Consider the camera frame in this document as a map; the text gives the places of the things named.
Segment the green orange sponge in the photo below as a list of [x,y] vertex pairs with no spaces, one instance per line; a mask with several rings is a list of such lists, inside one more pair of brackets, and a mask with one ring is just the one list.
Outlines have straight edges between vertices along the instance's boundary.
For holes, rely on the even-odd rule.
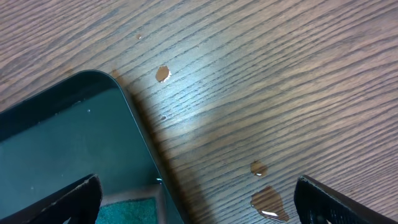
[[165,196],[160,184],[103,197],[96,224],[166,224]]

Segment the black water tray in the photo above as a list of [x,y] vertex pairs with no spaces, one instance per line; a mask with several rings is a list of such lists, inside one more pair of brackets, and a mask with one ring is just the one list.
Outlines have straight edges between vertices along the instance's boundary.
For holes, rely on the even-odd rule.
[[160,184],[167,223],[190,223],[135,107],[108,74],[78,72],[1,113],[1,219],[90,174],[103,197]]

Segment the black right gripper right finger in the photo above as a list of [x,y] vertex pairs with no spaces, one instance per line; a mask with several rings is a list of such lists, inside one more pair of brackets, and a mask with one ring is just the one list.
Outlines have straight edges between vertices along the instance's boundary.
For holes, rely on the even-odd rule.
[[397,224],[307,175],[297,180],[294,204],[301,223]]

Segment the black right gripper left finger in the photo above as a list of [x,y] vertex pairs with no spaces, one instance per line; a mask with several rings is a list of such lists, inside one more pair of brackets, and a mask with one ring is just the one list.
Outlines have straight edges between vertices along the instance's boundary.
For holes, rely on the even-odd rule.
[[36,203],[1,219],[1,224],[94,223],[103,191],[99,177],[90,174]]

